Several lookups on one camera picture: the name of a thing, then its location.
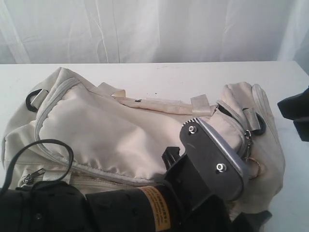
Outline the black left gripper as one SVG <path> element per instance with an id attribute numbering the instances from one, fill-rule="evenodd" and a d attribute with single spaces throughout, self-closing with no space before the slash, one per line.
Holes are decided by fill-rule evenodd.
<path id="1" fill-rule="evenodd" d="M 214 196 L 197 168 L 180 148 L 169 146 L 162 155 L 166 173 L 159 179 L 165 189 L 171 232 L 259 232 L 272 218 L 265 210 L 240 213 L 231 223 L 222 200 Z"/>

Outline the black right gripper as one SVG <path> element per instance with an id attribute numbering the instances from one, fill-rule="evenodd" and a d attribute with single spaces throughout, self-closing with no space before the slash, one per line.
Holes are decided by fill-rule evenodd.
<path id="1" fill-rule="evenodd" d="M 285 98 L 277 106 L 286 119 L 293 122 L 303 142 L 309 141 L 309 89 L 302 93 Z"/>

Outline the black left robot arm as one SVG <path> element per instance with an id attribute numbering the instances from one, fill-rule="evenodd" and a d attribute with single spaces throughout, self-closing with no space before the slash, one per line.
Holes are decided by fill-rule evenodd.
<path id="1" fill-rule="evenodd" d="M 20 155 L 10 162 L 0 190 L 3 232 L 258 232 L 271 218 L 262 211 L 231 220 L 215 196 L 187 215 L 169 183 L 84 195 L 58 177 L 10 190 Z"/>

